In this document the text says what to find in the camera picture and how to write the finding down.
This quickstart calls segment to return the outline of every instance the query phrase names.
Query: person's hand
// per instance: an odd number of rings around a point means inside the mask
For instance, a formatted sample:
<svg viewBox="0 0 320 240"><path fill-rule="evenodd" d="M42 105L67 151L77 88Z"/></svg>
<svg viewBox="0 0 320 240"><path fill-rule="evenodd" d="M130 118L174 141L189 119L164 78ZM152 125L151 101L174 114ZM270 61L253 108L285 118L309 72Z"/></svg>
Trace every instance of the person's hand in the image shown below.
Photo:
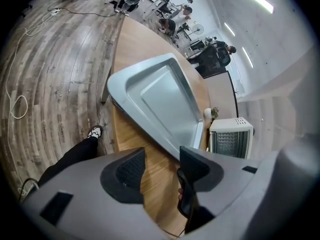
<svg viewBox="0 0 320 240"><path fill-rule="evenodd" d="M178 199L179 199L179 201L181 201L182 200L182 196L184 194L184 190L182 188L179 188L178 192L179 192Z"/></svg>

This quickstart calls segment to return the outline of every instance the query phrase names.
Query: curved wooden countertop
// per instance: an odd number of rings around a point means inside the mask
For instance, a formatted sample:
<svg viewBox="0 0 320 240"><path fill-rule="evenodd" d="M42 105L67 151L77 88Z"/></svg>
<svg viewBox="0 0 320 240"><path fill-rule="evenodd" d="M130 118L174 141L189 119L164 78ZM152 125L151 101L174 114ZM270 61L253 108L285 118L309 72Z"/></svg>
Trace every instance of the curved wooden countertop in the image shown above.
<svg viewBox="0 0 320 240"><path fill-rule="evenodd" d="M161 36L139 22L125 17L117 39L111 74L155 56L173 53L195 95L201 112L210 107L207 85L191 64ZM178 209L177 168L179 163L151 139L133 120L112 105L112 127L116 151L145 148L145 172L140 191L144 195L144 209L166 231L179 235L185 227L186 218ZM201 148L205 149L207 127L204 128Z"/></svg>

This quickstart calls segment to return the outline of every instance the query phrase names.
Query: wooden floor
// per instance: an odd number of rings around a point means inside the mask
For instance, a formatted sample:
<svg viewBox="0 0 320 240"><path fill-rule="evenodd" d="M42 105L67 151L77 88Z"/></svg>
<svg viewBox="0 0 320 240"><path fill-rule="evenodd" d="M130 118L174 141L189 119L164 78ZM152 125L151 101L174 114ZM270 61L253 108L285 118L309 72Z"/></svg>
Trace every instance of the wooden floor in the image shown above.
<svg viewBox="0 0 320 240"><path fill-rule="evenodd" d="M110 101L100 103L103 80L110 70L110 59L120 22L125 17L72 14L59 12L46 22L35 36L24 36L19 44L12 70L15 48L24 33L21 28L39 25L47 8L66 7L73 12L113 15L113 5L105 0L33 0L33 9L19 19L8 36L0 60L0 161L12 190L18 195L21 181L28 177L39 179L45 169L55 164L65 152L86 138L88 129L101 125L104 129L98 153L113 152ZM143 6L132 17L157 32L153 15L143 21ZM159 33L168 42L172 41ZM180 39L178 49L189 53L188 40ZM24 95L28 111L22 119L9 116L9 99ZM19 100L12 112L20 116L26 110Z"/></svg>

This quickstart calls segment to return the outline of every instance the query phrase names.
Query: metal tray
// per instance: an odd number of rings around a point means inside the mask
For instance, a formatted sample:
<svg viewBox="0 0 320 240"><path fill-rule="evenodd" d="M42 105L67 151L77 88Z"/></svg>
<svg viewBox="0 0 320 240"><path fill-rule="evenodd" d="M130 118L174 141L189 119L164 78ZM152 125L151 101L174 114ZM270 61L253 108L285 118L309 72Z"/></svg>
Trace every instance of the metal tray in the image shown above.
<svg viewBox="0 0 320 240"><path fill-rule="evenodd" d="M176 159L180 146L199 148L202 114L173 53L111 75L107 87L113 102Z"/></svg>

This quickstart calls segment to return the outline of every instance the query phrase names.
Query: shoe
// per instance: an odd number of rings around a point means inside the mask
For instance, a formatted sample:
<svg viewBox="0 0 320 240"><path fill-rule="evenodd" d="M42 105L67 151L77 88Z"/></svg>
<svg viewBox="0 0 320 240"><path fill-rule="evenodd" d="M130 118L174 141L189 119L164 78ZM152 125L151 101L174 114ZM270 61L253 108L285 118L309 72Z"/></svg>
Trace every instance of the shoe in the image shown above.
<svg viewBox="0 0 320 240"><path fill-rule="evenodd" d="M90 129L87 138L95 137L99 139L102 136L103 131L104 130L100 125L95 125Z"/></svg>

